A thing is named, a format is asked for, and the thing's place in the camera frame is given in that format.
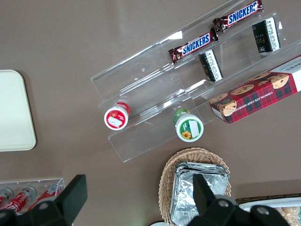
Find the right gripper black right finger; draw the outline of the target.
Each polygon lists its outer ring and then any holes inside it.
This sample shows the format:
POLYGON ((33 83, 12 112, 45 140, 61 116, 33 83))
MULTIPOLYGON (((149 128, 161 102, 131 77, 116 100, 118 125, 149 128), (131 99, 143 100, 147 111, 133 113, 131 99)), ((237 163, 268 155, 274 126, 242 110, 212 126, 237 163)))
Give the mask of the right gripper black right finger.
POLYGON ((199 215, 190 226, 287 226, 275 209, 255 205, 244 211, 236 201, 225 195, 214 195, 201 174, 193 175, 193 198, 199 215))

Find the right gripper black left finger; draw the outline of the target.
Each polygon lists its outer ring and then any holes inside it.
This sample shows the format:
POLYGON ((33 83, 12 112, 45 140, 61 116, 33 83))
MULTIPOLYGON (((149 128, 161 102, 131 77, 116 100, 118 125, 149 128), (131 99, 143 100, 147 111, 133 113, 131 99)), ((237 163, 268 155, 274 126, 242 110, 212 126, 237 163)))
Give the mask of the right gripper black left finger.
POLYGON ((76 175, 55 198, 41 200, 30 210, 33 226, 71 226, 87 201, 86 175, 76 175))

